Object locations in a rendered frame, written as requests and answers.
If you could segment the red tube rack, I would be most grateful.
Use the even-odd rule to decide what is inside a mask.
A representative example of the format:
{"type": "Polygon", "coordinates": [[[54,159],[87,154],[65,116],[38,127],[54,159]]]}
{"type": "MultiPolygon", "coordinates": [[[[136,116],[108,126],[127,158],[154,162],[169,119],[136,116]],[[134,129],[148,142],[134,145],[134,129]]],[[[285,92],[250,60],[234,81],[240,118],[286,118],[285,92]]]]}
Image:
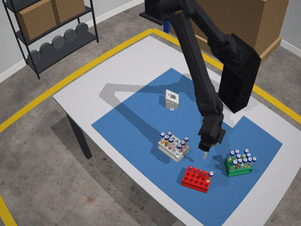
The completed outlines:
{"type": "Polygon", "coordinates": [[[210,185],[210,182],[206,182],[208,178],[209,172],[188,166],[187,171],[183,177],[182,186],[206,193],[208,190],[208,187],[210,185]],[[191,170],[189,170],[191,169],[191,170]],[[196,171],[196,172],[194,172],[196,171]],[[201,174],[200,174],[200,173],[201,174]],[[204,175],[206,174],[206,175],[204,175]]]}

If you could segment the white tube rack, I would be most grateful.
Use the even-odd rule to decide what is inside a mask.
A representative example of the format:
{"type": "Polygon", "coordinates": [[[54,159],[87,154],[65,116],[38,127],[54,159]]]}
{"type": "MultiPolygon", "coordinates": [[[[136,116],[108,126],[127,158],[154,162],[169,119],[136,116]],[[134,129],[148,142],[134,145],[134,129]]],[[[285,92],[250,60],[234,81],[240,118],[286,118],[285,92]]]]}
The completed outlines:
{"type": "Polygon", "coordinates": [[[180,155],[176,155],[177,153],[177,144],[181,142],[180,139],[178,139],[176,136],[172,135],[171,137],[173,137],[175,140],[172,143],[172,149],[169,150],[168,146],[165,146],[165,142],[164,144],[161,143],[161,141],[158,142],[158,149],[161,150],[163,153],[165,153],[167,156],[169,156],[171,159],[173,159],[175,162],[179,162],[187,153],[189,150],[189,146],[187,145],[186,149],[183,149],[183,152],[180,152],[180,155]],[[178,141],[178,143],[177,143],[178,141]]]}

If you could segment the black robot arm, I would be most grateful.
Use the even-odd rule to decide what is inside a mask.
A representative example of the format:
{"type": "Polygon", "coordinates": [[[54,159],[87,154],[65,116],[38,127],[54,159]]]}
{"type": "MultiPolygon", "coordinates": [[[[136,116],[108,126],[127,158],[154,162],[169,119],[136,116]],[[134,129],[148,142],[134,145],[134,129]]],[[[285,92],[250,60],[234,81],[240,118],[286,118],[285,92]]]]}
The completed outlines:
{"type": "Polygon", "coordinates": [[[223,103],[209,78],[190,18],[207,36],[213,55],[221,55],[240,64],[247,50],[239,46],[233,36],[220,31],[196,0],[160,0],[157,8],[162,21],[168,20],[173,26],[184,54],[194,84],[196,104],[204,116],[198,148],[209,152],[222,129],[223,103]],[[172,14],[180,10],[183,12],[172,14]]]}

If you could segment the blue bench mat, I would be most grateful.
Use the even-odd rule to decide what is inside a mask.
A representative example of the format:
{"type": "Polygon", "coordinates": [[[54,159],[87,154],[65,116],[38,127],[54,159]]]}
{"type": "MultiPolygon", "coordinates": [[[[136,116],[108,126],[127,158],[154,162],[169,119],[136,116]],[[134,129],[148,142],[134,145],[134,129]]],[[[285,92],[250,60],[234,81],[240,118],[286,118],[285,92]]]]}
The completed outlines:
{"type": "Polygon", "coordinates": [[[265,172],[282,143],[243,116],[210,148],[206,159],[199,149],[203,124],[193,81],[170,68],[106,113],[91,126],[126,160],[204,226],[222,226],[265,172]],[[166,108],[165,90],[179,95],[179,108],[166,108]],[[180,140],[188,137],[189,151],[177,163],[161,150],[161,132],[180,140]],[[231,151],[249,149],[256,157],[249,174],[227,177],[224,161],[231,151]],[[206,193],[182,186],[188,166],[210,172],[206,193]]]}

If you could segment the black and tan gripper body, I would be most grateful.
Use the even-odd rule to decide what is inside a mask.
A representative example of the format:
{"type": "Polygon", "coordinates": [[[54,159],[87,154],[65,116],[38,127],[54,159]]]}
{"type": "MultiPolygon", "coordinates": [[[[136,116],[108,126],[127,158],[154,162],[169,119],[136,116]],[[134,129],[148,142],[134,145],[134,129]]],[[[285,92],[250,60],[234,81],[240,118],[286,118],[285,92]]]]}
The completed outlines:
{"type": "MultiPolygon", "coordinates": [[[[202,128],[202,126],[201,126],[201,128],[202,128]]],[[[200,128],[200,130],[199,130],[199,132],[198,132],[198,136],[199,136],[199,135],[201,135],[201,128],[200,128]]],[[[223,130],[223,129],[221,129],[220,136],[219,136],[218,140],[217,140],[217,141],[215,141],[215,143],[214,143],[214,144],[217,144],[217,142],[218,142],[219,144],[221,144],[221,142],[222,142],[222,139],[223,139],[223,137],[224,137],[225,133],[226,133],[226,130],[223,130]]]]}

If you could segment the green test tube rack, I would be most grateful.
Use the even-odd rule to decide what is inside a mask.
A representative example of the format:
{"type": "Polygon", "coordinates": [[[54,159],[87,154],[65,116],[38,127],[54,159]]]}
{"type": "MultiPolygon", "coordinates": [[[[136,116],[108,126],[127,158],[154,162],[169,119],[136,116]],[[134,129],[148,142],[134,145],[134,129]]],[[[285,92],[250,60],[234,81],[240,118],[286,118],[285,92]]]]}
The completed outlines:
{"type": "Polygon", "coordinates": [[[233,163],[233,160],[231,160],[229,162],[228,161],[228,157],[226,157],[226,159],[224,161],[224,164],[225,164],[225,169],[226,169],[227,177],[249,174],[253,170],[252,166],[250,168],[249,167],[244,168],[244,166],[243,166],[242,169],[240,169],[239,168],[240,166],[239,166],[237,170],[235,170],[235,167],[234,167],[234,169],[231,171],[230,168],[232,166],[232,163],[233,163]]]}

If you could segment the test tube with blue cap and pink liquid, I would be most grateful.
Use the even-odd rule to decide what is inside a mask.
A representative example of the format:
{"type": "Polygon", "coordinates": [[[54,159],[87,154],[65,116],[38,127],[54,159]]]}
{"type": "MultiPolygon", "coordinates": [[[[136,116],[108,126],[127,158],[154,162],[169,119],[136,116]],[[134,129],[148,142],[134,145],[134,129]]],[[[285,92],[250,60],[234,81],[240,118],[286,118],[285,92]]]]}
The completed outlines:
{"type": "Polygon", "coordinates": [[[172,137],[169,138],[169,150],[172,149],[172,143],[173,143],[174,139],[172,137]]]}

